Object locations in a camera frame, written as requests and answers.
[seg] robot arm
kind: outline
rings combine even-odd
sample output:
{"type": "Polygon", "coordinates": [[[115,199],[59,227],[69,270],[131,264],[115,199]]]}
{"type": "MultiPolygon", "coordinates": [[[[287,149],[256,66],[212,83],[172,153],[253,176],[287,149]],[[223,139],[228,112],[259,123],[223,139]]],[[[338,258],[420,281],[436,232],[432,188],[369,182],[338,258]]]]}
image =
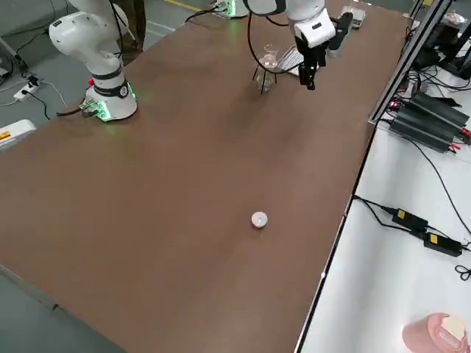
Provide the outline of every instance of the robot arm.
{"type": "Polygon", "coordinates": [[[110,0],[69,0],[78,10],[49,27],[52,43],[65,55],[83,61],[93,77],[82,104],[103,121],[123,119],[137,109],[121,61],[105,46],[127,33],[124,11],[110,0]]]}
{"type": "Polygon", "coordinates": [[[325,0],[244,0],[244,4],[254,15],[287,14],[297,49],[304,57],[299,67],[300,83],[314,90],[317,67],[326,66],[326,54],[338,57],[350,31],[353,14],[330,18],[325,0]]]}

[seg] white ball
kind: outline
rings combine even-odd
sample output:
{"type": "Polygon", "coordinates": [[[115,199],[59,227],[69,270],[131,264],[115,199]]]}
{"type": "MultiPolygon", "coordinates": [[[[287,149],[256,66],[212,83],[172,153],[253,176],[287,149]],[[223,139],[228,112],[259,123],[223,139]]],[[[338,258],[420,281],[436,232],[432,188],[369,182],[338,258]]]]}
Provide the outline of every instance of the white ball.
{"type": "Polygon", "coordinates": [[[268,223],[268,216],[263,212],[255,212],[252,215],[252,224],[257,228],[264,228],[268,223]]]}

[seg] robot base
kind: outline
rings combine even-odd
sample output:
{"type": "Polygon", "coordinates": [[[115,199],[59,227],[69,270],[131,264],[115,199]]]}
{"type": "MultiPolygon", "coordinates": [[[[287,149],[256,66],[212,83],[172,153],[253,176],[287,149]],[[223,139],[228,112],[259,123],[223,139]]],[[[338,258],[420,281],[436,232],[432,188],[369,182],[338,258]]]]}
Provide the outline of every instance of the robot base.
{"type": "Polygon", "coordinates": [[[85,112],[96,111],[94,115],[104,122],[129,118],[138,109],[138,104],[129,83],[127,89],[127,95],[120,98],[103,96],[90,87],[85,94],[83,110],[85,112]]]}

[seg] person's leg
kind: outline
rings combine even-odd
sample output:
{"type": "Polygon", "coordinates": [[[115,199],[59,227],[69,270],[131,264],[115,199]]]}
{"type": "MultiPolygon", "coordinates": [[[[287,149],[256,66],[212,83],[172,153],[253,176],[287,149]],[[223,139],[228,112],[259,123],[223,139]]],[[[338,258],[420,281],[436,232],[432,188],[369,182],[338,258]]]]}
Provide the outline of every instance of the person's leg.
{"type": "Polygon", "coordinates": [[[130,35],[123,36],[122,57],[124,65],[127,65],[142,52],[144,37],[146,35],[146,12],[144,8],[144,0],[113,0],[113,2],[120,6],[124,13],[126,13],[130,30],[136,39],[135,43],[130,35]]]}

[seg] black electronic device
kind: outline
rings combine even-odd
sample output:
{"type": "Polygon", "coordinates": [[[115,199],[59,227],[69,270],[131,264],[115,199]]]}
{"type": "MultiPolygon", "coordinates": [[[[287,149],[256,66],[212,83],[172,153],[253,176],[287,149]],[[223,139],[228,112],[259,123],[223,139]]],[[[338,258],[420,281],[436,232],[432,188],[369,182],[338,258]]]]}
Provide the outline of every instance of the black electronic device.
{"type": "Polygon", "coordinates": [[[441,252],[446,255],[458,257],[462,254],[463,246],[456,240],[449,239],[436,233],[427,233],[424,237],[426,248],[441,252]]]}
{"type": "Polygon", "coordinates": [[[443,101],[430,97],[425,93],[418,93],[407,105],[416,111],[423,111],[431,115],[438,121],[447,124],[447,129],[454,135],[458,135],[461,130],[466,126],[470,117],[466,114],[459,112],[456,109],[445,104],[443,101]]]}
{"type": "Polygon", "coordinates": [[[426,112],[412,109],[410,104],[401,107],[391,123],[391,131],[441,153],[449,150],[455,136],[449,131],[447,124],[426,112]]]}

